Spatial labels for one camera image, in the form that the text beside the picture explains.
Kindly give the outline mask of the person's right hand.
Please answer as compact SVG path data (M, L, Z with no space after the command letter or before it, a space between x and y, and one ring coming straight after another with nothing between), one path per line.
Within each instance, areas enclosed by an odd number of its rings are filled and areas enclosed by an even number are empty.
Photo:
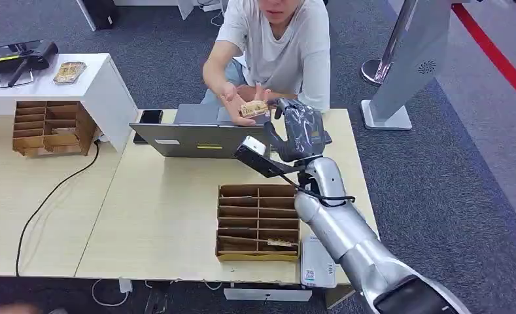
M237 93L235 86L230 82L225 82L218 94L223 106L226 108L231 121L238 126L254 126L256 121L251 118L245 118L239 112L241 106L246 101Z

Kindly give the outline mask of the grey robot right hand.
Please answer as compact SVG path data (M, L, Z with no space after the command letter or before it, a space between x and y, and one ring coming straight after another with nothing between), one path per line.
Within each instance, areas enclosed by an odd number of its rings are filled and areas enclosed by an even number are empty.
M266 138L284 162L319 156L326 146L320 111L297 99L269 100L275 108L274 119L284 118L286 139L282 139L271 122L264 124Z

